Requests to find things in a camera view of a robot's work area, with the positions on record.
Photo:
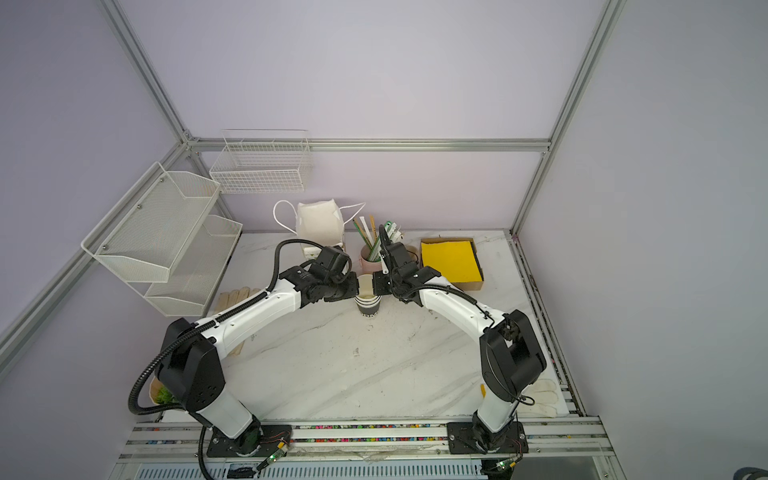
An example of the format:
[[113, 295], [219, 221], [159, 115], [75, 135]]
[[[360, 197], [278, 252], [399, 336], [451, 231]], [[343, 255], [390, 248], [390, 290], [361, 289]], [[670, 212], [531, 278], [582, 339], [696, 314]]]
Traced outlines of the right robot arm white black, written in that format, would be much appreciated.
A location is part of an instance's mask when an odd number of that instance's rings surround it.
[[505, 436], [524, 390], [548, 362], [533, 325], [520, 310], [491, 308], [453, 286], [432, 267], [413, 261], [406, 247], [389, 242], [380, 248], [382, 270], [373, 274], [377, 295], [391, 295], [435, 312], [477, 341], [486, 394], [473, 414], [473, 435], [485, 450]]

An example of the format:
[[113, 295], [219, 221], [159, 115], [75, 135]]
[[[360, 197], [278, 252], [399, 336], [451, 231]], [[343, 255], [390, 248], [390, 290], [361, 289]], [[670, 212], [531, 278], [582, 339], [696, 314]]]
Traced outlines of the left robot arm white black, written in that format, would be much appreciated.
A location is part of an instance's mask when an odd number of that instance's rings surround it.
[[316, 258], [281, 270], [281, 250], [301, 242], [291, 239], [278, 244], [270, 282], [256, 295], [195, 323], [174, 321], [166, 330], [163, 357], [155, 367], [156, 377], [180, 409], [250, 449], [261, 441], [261, 422], [226, 386], [223, 359], [283, 316], [320, 301], [351, 299], [358, 293], [351, 259], [336, 246], [322, 247]]

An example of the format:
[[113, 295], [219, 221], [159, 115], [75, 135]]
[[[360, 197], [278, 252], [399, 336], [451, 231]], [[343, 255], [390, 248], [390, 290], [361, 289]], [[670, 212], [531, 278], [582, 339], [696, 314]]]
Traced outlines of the single black paper cup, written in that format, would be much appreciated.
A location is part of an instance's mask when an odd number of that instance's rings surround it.
[[374, 292], [374, 282], [372, 274], [362, 274], [357, 277], [358, 281], [358, 294], [360, 298], [373, 298], [376, 296]]

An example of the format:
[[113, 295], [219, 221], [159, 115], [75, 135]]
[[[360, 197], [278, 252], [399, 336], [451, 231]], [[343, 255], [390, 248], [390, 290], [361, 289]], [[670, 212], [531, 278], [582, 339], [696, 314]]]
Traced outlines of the stack of paper cups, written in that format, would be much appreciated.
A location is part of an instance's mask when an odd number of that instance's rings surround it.
[[365, 317], [375, 316], [380, 309], [380, 296], [356, 296], [355, 303], [361, 315]]

